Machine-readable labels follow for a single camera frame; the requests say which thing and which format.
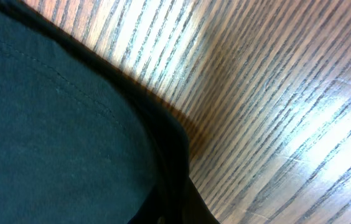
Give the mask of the black t-shirt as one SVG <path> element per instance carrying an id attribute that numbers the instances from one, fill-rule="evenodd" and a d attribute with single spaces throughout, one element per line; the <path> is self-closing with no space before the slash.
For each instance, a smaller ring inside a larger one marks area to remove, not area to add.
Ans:
<path id="1" fill-rule="evenodd" d="M 0 223 L 182 223 L 187 151 L 135 84 L 0 1 Z"/>

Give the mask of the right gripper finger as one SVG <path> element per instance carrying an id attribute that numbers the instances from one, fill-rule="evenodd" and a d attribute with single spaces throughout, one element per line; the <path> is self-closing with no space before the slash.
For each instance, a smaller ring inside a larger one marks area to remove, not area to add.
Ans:
<path id="1" fill-rule="evenodd" d="M 151 190 L 129 224 L 218 224 L 188 178 L 180 196 L 171 197 L 161 185 Z"/>

